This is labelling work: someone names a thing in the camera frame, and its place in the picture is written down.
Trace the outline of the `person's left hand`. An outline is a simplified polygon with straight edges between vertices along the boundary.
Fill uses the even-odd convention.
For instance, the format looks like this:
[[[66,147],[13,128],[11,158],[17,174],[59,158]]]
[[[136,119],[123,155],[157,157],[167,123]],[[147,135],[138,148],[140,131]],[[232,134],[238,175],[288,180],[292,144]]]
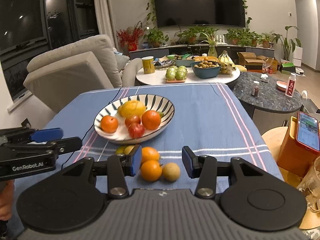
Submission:
[[[12,217],[14,203],[14,181],[7,181],[5,188],[0,194],[0,220],[9,220]]]

